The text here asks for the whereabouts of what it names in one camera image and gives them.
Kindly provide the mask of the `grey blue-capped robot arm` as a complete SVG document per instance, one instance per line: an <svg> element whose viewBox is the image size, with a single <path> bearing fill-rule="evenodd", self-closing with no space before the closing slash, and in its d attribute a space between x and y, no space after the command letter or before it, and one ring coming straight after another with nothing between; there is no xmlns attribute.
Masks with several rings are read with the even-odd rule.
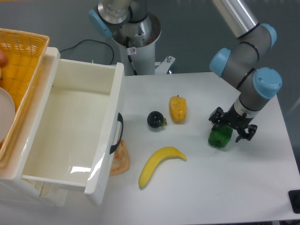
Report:
<svg viewBox="0 0 300 225"><path fill-rule="evenodd" d="M238 39L234 50L219 50L210 62L210 70L240 92L231 108L217 108L212 122L211 143L222 139L220 131L237 131L237 139L251 140L257 126L252 119L282 86L281 76L273 69L256 69L255 63L277 40L273 27L259 23L243 0L215 0L214 6ZM161 34L159 20L147 10L143 0L101 0L89 11L94 28L119 45L127 75L163 75L173 63L167 57L155 66L155 42Z"/></svg>

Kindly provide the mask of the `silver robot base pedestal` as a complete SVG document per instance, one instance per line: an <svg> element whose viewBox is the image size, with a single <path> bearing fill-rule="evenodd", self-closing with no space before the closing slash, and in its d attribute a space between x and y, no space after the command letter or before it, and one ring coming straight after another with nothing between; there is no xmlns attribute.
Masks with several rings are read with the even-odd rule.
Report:
<svg viewBox="0 0 300 225"><path fill-rule="evenodd" d="M113 33L126 76L165 75L170 72L175 62L173 56L167 56L162 62L157 62L155 58L160 34L160 21L152 13L148 13L143 21L126 23Z"/></svg>

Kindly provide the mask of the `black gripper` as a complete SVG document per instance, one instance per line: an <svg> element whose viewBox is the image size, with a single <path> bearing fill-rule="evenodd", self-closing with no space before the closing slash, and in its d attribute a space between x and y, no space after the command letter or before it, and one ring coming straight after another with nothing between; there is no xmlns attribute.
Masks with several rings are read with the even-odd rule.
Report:
<svg viewBox="0 0 300 225"><path fill-rule="evenodd" d="M209 121L213 124L211 130L215 130L218 125L229 125L229 127L235 129L238 133L235 139L236 143L241 139L250 141L257 131L257 125L248 125L249 118L243 116L243 114L239 115L234 105L227 112L224 112L221 107L217 107L209 116Z"/></svg>

